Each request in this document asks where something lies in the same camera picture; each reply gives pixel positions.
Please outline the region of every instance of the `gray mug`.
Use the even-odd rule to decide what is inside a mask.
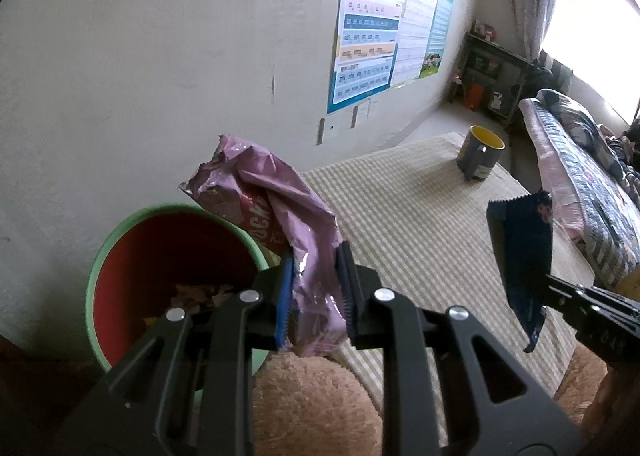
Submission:
[[[472,178],[484,180],[504,150],[504,142],[494,132],[482,126],[471,126],[456,163],[465,175],[465,180]]]

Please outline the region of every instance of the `plush toy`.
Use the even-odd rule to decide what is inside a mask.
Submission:
[[[275,354],[255,375],[255,456],[377,456],[382,419],[349,370]]]

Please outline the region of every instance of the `window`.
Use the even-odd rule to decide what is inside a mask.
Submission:
[[[640,15],[627,0],[556,0],[542,48],[628,123],[640,99]]]

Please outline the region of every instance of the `calendar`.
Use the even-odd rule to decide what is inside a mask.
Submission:
[[[435,73],[452,3],[340,0],[327,113]]]

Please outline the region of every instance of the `purple snack wrapper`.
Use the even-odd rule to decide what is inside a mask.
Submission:
[[[274,224],[268,222],[273,210],[295,259],[294,351],[321,356],[345,340],[342,292],[334,264],[342,237],[335,215],[291,166],[264,147],[223,134],[213,159],[201,164],[180,189],[207,211],[243,229],[253,219],[252,224],[273,230]],[[260,202],[259,208],[254,207],[255,216],[249,218],[247,202],[254,201]],[[269,248],[255,235],[259,231],[250,233]]]

